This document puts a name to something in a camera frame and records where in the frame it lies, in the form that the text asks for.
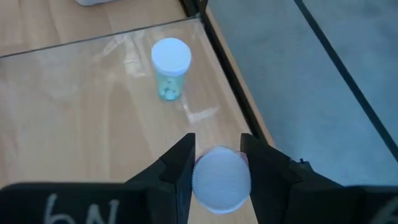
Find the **wooden surface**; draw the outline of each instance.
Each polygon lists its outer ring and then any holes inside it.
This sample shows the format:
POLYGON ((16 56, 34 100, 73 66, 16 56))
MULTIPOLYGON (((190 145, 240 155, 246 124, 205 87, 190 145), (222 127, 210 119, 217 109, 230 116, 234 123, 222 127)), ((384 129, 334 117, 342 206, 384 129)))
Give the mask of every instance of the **wooden surface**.
POLYGON ((209 18, 209 20, 211 22, 211 25, 213 26, 213 28, 214 28, 214 30, 216 32, 216 35, 217 35, 218 39, 221 42, 221 45, 222 45, 222 47, 223 47, 223 49, 225 51, 225 54, 226 54, 229 62, 231 63, 231 66, 232 66, 232 68, 233 68, 233 70, 234 70, 234 72, 235 72, 235 74, 236 74, 236 76, 237 76, 237 78, 239 80, 239 83, 242 86, 243 92, 244 92, 246 98, 248 99, 248 102, 249 102, 249 104, 250 104, 250 106, 251 106, 251 108, 253 110, 253 113, 254 113, 254 115, 255 115, 255 117, 257 119, 257 122, 260 125, 261 131, 264 133, 268 144, 270 146, 272 146, 272 147, 275 147, 274 140, 272 139, 272 136, 271 136, 270 132, 267 129, 267 126, 266 126, 266 124, 264 122, 264 119, 262 118, 262 116, 260 114, 260 111, 259 111, 259 109, 257 107, 257 104, 256 104, 256 102, 254 102, 254 99, 253 99, 253 97, 251 95, 251 92, 249 91, 249 88, 248 88, 248 86, 246 85, 246 82, 243 79, 243 76, 242 76, 242 73, 241 73, 241 71, 240 71, 240 69, 238 67, 238 64, 236 63, 235 58, 233 57, 231 51, 229 50, 228 45, 226 43, 226 40, 224 38, 224 35, 223 35, 223 33, 222 33, 222 31, 221 31, 216 19, 214 18, 213 13, 211 12, 211 9, 210 9, 209 6, 206 8, 206 14, 207 14, 207 16, 208 16, 208 18, 209 18))
POLYGON ((183 19, 178 0, 1 0, 0 55, 183 19))
MULTIPOLYGON (((197 157, 248 133, 198 19, 0 59, 0 186, 27 180, 123 182, 186 133, 197 157), (192 51, 185 91, 157 96, 150 49, 177 37, 192 51)), ((257 223, 250 201, 213 215, 192 200, 189 223, 257 223)))

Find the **translucent plastic bottle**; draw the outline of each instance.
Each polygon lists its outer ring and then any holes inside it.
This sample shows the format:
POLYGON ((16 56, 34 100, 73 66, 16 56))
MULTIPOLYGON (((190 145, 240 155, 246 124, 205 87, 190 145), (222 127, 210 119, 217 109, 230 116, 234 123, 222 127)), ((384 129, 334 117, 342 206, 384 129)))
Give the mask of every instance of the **translucent plastic bottle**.
POLYGON ((152 47, 151 57, 159 97, 167 101, 178 99, 191 64, 188 45, 176 38, 165 38, 152 47))

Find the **gray surface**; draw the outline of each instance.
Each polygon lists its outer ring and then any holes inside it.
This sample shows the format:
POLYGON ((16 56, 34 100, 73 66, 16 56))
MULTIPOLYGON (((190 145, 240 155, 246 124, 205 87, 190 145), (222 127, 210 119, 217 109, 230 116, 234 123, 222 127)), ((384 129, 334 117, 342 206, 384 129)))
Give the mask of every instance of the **gray surface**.
POLYGON ((398 184, 397 162, 293 0, 209 4, 282 152, 344 185, 398 184))
POLYGON ((304 3, 398 142, 398 0, 304 3))

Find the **white cap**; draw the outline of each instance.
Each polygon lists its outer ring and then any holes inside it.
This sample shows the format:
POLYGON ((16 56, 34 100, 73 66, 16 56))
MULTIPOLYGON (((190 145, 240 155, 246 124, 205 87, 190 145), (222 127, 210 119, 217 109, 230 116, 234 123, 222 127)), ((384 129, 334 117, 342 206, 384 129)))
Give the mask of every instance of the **white cap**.
POLYGON ((238 152, 216 146, 195 164, 192 189, 198 201, 211 212, 233 212, 250 195, 248 164, 238 152))
POLYGON ((161 74, 176 77, 185 74, 191 64, 191 50, 177 38, 164 38, 152 47, 152 63, 161 74))

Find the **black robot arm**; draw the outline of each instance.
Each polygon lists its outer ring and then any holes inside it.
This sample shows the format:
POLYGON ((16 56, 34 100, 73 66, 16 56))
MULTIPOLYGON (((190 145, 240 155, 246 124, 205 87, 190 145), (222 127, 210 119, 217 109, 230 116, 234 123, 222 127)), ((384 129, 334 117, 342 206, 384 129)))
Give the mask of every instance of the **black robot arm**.
MULTIPOLYGON (((398 223, 397 187, 343 187, 250 134, 251 201, 260 224, 398 223)), ((195 135, 124 184, 15 184, 0 190, 0 223, 185 224, 195 135)))
POLYGON ((398 223, 398 187, 343 187, 242 134, 259 223, 398 223))

